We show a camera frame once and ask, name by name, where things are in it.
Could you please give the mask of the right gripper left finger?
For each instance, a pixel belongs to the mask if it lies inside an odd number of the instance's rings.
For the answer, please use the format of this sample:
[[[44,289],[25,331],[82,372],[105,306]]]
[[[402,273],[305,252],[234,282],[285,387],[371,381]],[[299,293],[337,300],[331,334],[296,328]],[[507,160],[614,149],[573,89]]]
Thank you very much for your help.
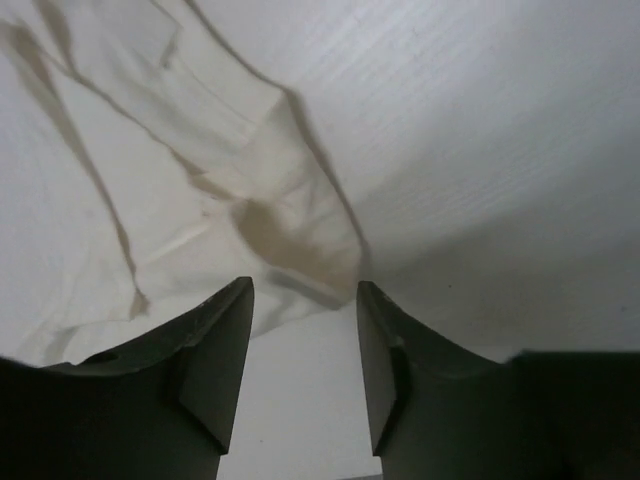
[[[227,454],[254,307],[240,277],[80,364],[1,362],[5,479],[213,479]]]

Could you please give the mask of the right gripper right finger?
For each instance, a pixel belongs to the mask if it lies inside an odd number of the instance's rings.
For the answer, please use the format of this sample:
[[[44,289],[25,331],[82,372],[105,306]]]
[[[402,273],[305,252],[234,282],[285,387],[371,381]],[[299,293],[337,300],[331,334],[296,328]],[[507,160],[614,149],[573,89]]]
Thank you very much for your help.
[[[373,454],[387,479],[635,479],[639,356],[525,351],[494,362],[375,283],[357,289]]]

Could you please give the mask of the white t shirt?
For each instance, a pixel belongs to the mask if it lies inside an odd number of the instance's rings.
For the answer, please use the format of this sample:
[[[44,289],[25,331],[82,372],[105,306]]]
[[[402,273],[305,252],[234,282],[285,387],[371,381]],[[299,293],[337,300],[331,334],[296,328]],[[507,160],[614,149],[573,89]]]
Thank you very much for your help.
[[[193,3],[2,3],[4,356],[80,362],[239,276],[261,335],[349,303],[362,259],[287,95]]]

